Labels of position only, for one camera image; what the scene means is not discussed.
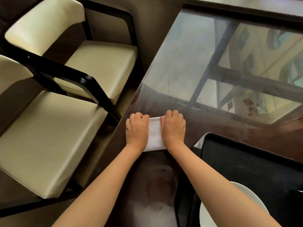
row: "person's right arm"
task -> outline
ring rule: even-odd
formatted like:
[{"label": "person's right arm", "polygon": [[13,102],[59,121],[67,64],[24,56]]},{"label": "person's right arm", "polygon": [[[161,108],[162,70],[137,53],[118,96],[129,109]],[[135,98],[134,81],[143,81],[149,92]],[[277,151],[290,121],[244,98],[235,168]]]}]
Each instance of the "person's right arm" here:
[{"label": "person's right arm", "polygon": [[184,144],[185,120],[177,110],[161,117],[165,147],[179,163],[218,227],[281,227],[259,205]]}]

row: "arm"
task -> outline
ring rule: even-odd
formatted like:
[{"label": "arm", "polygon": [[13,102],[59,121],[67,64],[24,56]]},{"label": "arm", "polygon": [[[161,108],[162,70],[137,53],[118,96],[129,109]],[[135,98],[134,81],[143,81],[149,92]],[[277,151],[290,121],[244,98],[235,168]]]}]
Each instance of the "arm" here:
[{"label": "arm", "polygon": [[218,227],[281,227],[261,207],[184,144],[185,120],[177,110],[161,117],[163,142],[184,170]]},{"label": "arm", "polygon": [[148,137],[148,115],[137,112],[126,121],[126,146],[108,167],[67,208],[53,227],[102,227],[116,202],[132,164],[144,150]]}]

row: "napkin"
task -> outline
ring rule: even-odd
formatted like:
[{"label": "napkin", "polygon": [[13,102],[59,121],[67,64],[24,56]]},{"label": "napkin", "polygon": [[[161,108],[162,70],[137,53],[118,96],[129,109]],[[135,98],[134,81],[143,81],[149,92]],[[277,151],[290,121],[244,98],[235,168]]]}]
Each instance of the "napkin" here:
[{"label": "napkin", "polygon": [[160,117],[149,118],[149,140],[143,152],[163,149],[166,147],[161,136]]}]

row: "forearm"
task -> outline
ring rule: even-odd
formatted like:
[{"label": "forearm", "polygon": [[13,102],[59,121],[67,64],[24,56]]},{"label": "forearm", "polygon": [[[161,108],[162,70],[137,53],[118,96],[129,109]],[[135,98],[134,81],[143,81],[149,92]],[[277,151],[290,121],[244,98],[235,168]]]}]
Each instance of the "forearm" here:
[{"label": "forearm", "polygon": [[170,153],[186,173],[218,227],[281,227],[184,144],[174,147]]},{"label": "forearm", "polygon": [[127,173],[137,158],[137,152],[126,146],[60,216],[53,227],[104,226]]}]

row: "chair seat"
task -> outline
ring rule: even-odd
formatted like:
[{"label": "chair seat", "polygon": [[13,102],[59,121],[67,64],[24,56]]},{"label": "chair seat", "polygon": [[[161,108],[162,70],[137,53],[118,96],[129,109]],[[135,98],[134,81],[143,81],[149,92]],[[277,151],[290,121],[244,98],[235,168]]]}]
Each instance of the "chair seat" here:
[{"label": "chair seat", "polygon": [[0,168],[42,198],[58,197],[107,112],[42,91],[0,137]]},{"label": "chair seat", "polygon": [[[84,41],[65,64],[93,76],[115,104],[138,56],[136,46],[101,41]],[[63,90],[89,98],[80,87],[54,79]]]}]

